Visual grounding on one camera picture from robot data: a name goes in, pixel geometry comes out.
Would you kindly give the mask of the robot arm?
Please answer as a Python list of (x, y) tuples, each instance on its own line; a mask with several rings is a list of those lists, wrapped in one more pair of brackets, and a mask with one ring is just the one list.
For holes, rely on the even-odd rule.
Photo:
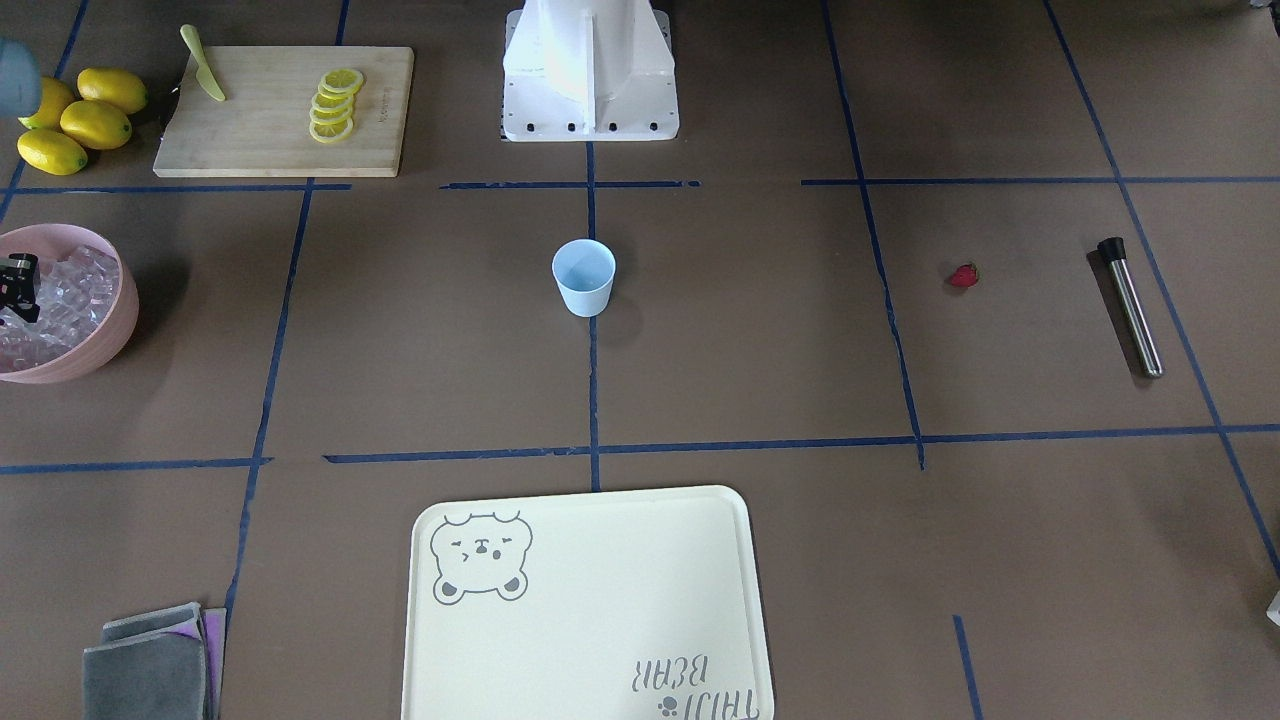
[(1, 115), (33, 115), (42, 101), (38, 63), (26, 44), (1, 37)]

